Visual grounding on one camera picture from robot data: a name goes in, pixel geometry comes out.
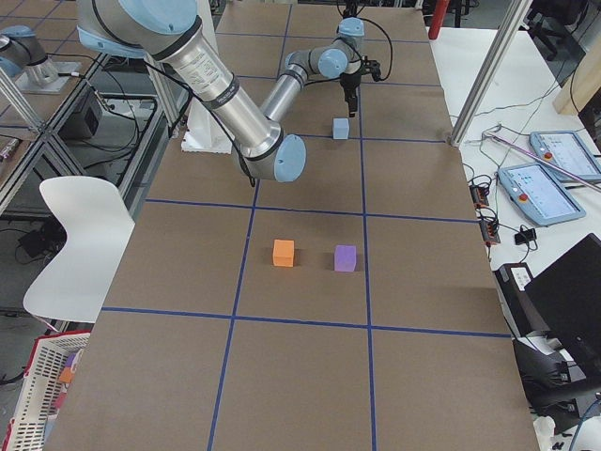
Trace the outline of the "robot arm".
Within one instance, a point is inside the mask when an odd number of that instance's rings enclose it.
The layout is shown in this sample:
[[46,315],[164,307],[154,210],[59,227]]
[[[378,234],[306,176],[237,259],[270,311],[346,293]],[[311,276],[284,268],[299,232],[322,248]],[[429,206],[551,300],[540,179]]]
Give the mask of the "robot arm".
[[53,61],[25,25],[1,30],[1,69],[23,93],[58,94],[69,79],[85,79],[79,62]]
[[240,86],[203,34],[194,1],[80,1],[80,42],[90,50],[170,65],[186,88],[232,133],[240,171],[250,180],[291,182],[302,173],[306,147],[280,121],[312,75],[338,79],[350,113],[361,82],[363,21],[343,19],[332,44],[290,54],[262,105]]

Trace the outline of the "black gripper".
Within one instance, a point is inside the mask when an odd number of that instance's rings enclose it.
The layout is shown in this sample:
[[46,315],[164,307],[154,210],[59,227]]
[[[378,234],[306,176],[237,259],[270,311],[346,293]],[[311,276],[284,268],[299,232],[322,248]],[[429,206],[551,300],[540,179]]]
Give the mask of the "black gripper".
[[355,116],[357,113],[357,89],[361,82],[362,75],[359,71],[342,73],[339,77],[339,84],[343,88],[345,95],[348,117]]

